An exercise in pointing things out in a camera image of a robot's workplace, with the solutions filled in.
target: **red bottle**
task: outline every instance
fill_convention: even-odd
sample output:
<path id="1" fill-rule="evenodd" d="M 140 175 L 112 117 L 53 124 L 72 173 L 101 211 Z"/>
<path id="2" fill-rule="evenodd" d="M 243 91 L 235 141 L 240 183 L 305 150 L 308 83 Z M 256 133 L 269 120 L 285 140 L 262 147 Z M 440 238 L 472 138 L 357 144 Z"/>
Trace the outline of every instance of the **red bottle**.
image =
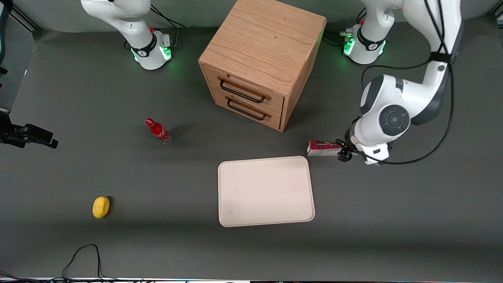
<path id="1" fill-rule="evenodd" d="M 171 142 L 172 136 L 161 124 L 154 122 L 154 120 L 150 118 L 145 120 L 145 124 L 150 128 L 150 132 L 163 144 Z"/>

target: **wood grain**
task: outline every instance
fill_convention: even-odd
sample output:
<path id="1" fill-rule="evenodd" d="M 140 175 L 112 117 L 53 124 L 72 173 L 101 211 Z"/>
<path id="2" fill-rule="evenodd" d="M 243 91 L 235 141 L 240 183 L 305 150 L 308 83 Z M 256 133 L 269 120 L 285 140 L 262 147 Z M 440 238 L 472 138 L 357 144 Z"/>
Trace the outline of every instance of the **wood grain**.
<path id="1" fill-rule="evenodd" d="M 210 87 L 210 91 L 212 93 L 213 99 L 217 95 L 219 96 L 229 96 L 235 101 L 242 101 L 244 103 L 249 103 L 250 105 L 253 105 L 256 109 L 259 110 L 264 110 L 270 113 L 275 113 L 281 116 L 282 111 L 283 111 L 283 100 L 284 98 L 282 96 L 279 96 L 277 94 L 272 94 L 272 93 L 267 93 L 267 92 L 258 92 L 255 91 L 249 86 L 246 86 L 245 84 L 241 83 L 240 81 L 236 80 L 235 78 L 228 78 L 226 73 L 214 70 L 212 68 L 206 67 L 204 68 L 204 73 L 206 74 L 206 82 L 208 83 Z M 224 86 L 233 89 L 235 91 L 238 91 L 244 95 L 247 95 L 253 99 L 260 99 L 262 96 L 265 96 L 265 99 L 262 103 L 254 103 L 252 101 L 249 101 L 245 98 L 242 98 L 238 95 L 235 95 L 233 93 L 230 93 L 226 90 L 223 90 L 220 87 L 220 82 L 221 80 L 225 81 Z"/>
<path id="2" fill-rule="evenodd" d="M 325 23 L 275 0 L 238 0 L 199 60 L 288 97 Z"/>
<path id="3" fill-rule="evenodd" d="M 309 78 L 326 18 L 275 0 L 238 0 L 199 65 L 216 104 L 283 131 Z M 256 103 L 220 87 L 254 99 Z M 227 106 L 231 99 L 258 121 Z"/>
<path id="4" fill-rule="evenodd" d="M 295 105 L 297 104 L 297 101 L 300 98 L 300 94 L 302 93 L 302 90 L 304 90 L 304 86 L 306 85 L 307 79 L 309 78 L 309 75 L 311 74 L 311 71 L 314 66 L 314 61 L 316 60 L 316 55 L 318 54 L 318 48 L 321 43 L 321 37 L 323 34 L 321 33 L 319 35 L 319 38 L 314 46 L 314 48 L 311 50 L 311 54 L 307 60 L 307 62 L 304 65 L 304 68 L 302 69 L 302 72 L 300 73 L 300 76 L 297 78 L 297 81 L 295 82 L 293 89 L 292 89 L 292 95 L 289 97 L 285 98 L 285 109 L 283 109 L 282 117 L 281 117 L 281 125 L 280 129 L 284 130 L 286 127 L 286 123 L 290 119 L 290 116 L 292 115 L 293 108 L 295 108 Z"/>
<path id="5" fill-rule="evenodd" d="M 241 112 L 239 111 L 235 111 L 234 109 L 231 109 L 227 106 L 227 102 L 228 100 L 231 99 L 229 96 L 225 96 L 225 95 L 217 95 L 215 96 L 215 103 L 218 105 L 218 106 L 221 106 L 227 110 L 230 110 L 236 114 L 239 114 L 243 117 L 246 117 L 248 119 L 251 119 L 252 121 L 255 121 L 257 123 L 260 123 L 260 124 L 263 124 L 267 127 L 270 127 L 270 128 L 273 128 L 275 130 L 279 130 L 279 127 L 280 127 L 280 123 L 281 123 L 281 116 L 276 114 L 276 113 L 269 113 L 269 112 L 266 112 L 266 111 L 262 111 L 262 110 L 258 110 L 255 105 L 251 105 L 249 103 L 246 103 L 246 102 L 242 102 L 242 101 L 237 101 L 237 100 L 234 100 L 234 99 L 231 99 L 231 105 L 234 106 L 234 107 L 237 107 L 243 111 L 246 111 L 252 115 L 255 115 L 255 116 L 259 116 L 259 117 L 262 117 L 263 115 L 265 115 L 265 119 L 260 121 L 260 120 L 256 120 L 256 119 L 253 119 L 253 118 L 250 118 L 249 116 L 245 115 L 245 114 L 242 114 Z"/>

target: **black metal handle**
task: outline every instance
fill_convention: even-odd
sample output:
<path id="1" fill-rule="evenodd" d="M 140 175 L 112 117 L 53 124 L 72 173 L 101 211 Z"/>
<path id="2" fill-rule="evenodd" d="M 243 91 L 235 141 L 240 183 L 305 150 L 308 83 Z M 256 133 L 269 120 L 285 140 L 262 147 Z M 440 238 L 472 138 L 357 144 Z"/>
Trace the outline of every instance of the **black metal handle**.
<path id="1" fill-rule="evenodd" d="M 260 100 L 257 100 L 257 99 L 251 98 L 251 97 L 250 97 L 250 96 L 248 96 L 248 95 L 244 95 L 244 94 L 239 93 L 239 92 L 237 92 L 237 91 L 235 91 L 235 90 L 232 90 L 232 89 L 230 89 L 230 88 L 228 88 L 228 87 L 225 87 L 225 86 L 223 85 L 223 83 L 225 83 L 225 81 L 224 81 L 224 80 L 220 80 L 220 87 L 221 87 L 223 90 L 225 90 L 225 91 L 228 91 L 228 92 L 230 92 L 230 93 L 232 93 L 232 94 L 236 94 L 236 95 L 238 95 L 238 96 L 241 96 L 241 97 L 243 97 L 243 98 L 245 98 L 245 99 L 248 99 L 248 100 L 250 100 L 250 101 L 252 101 L 252 102 L 255 102 L 255 103 L 262 103 L 262 102 L 264 102 L 265 96 L 263 96 L 263 95 L 262 95 L 262 98 L 261 98 Z"/>
<path id="2" fill-rule="evenodd" d="M 262 120 L 264 120 L 264 119 L 266 118 L 266 114 L 264 114 L 262 117 L 258 117 L 258 116 L 255 116 L 255 115 L 253 115 L 253 114 L 250 114 L 250 113 L 248 113 L 248 112 L 246 112 L 246 111 L 244 111 L 244 110 L 241 110 L 241 109 L 239 109 L 239 108 L 237 108 L 237 107 L 235 107 L 235 106 L 232 106 L 232 105 L 230 104 L 230 102 L 231 102 L 231 101 L 232 101 L 232 100 L 231 100 L 230 98 L 228 98 L 228 99 L 227 99 L 227 106 L 229 106 L 229 108 L 230 108 L 230 109 L 234 109 L 234 110 L 236 110 L 237 112 L 243 113 L 244 115 L 250 116 L 251 118 L 256 119 L 256 120 L 258 120 L 258 121 L 262 121 Z"/>

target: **drawer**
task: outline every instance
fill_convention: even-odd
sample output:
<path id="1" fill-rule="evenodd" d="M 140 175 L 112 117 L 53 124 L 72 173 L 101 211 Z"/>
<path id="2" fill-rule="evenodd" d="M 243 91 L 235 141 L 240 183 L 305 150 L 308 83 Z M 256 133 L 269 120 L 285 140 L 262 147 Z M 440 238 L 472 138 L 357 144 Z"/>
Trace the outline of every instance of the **drawer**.
<path id="1" fill-rule="evenodd" d="M 230 95 L 219 95 L 215 97 L 215 103 L 227 110 L 237 113 L 243 117 L 249 118 L 255 122 L 266 125 L 267 127 L 279 130 L 281 115 L 257 109 L 255 105 L 235 100 Z"/>
<path id="2" fill-rule="evenodd" d="M 214 97 L 217 95 L 228 96 L 233 101 L 252 105 L 254 109 L 276 113 L 281 116 L 283 96 L 258 91 L 252 85 L 241 82 L 230 74 L 219 72 L 208 66 L 204 66 L 204 72 Z"/>

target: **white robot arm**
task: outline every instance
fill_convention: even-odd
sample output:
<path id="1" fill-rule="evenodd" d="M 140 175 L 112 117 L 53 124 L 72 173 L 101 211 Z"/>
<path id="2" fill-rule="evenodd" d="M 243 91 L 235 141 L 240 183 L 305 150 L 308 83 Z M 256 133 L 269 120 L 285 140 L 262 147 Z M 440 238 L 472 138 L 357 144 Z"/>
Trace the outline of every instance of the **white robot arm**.
<path id="1" fill-rule="evenodd" d="M 160 68 L 172 57 L 171 38 L 151 31 L 141 16 L 150 0 L 80 0 L 84 10 L 116 28 L 131 45 L 135 60 L 145 69 Z"/>
<path id="2" fill-rule="evenodd" d="M 462 19 L 460 0 L 362 1 L 367 6 L 369 18 L 362 26 L 355 26 L 358 28 L 358 36 L 354 38 L 351 50 L 352 60 L 371 63 L 377 58 L 378 47 L 383 44 L 381 42 L 380 45 L 379 41 L 384 39 L 391 27 L 390 23 L 393 24 L 394 21 L 388 8 L 402 8 L 407 21 L 429 41 L 432 52 L 422 83 L 381 75 L 364 89 L 360 102 L 362 117 L 354 121 L 347 131 L 345 144 L 364 153 L 366 164 L 374 164 L 389 157 L 388 143 L 402 136 L 411 124 L 421 125 L 437 117 L 444 96 L 451 54 L 456 54 L 461 38 Z M 443 42 L 430 19 L 428 9 L 443 33 Z M 368 31 L 378 36 L 371 38 L 366 33 Z M 368 50 L 368 46 L 372 44 L 376 48 Z"/>

